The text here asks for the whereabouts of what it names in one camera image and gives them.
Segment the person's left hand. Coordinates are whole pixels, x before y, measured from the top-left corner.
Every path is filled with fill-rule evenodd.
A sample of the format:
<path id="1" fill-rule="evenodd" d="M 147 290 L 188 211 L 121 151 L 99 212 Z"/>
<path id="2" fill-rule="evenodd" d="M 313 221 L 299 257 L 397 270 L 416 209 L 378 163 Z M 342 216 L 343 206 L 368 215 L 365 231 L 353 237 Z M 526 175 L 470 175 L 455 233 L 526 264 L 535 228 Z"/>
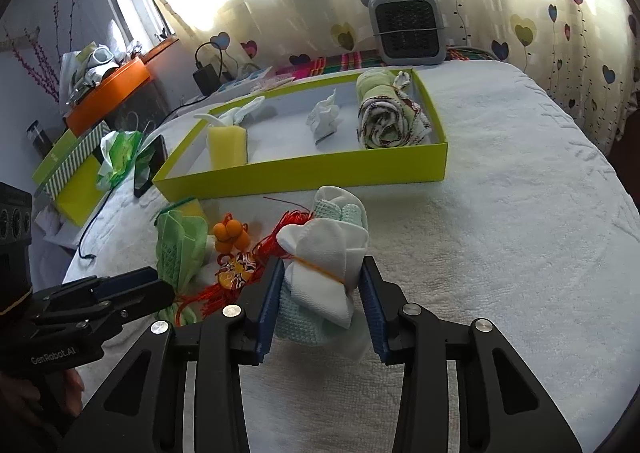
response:
<path id="1" fill-rule="evenodd" d="M 41 389 L 53 395 L 52 404 L 63 413 L 73 417 L 80 414 L 85 384 L 76 369 L 36 379 L 1 374 L 1 403 L 30 421 L 37 420 L 36 406 L 42 400 Z"/>

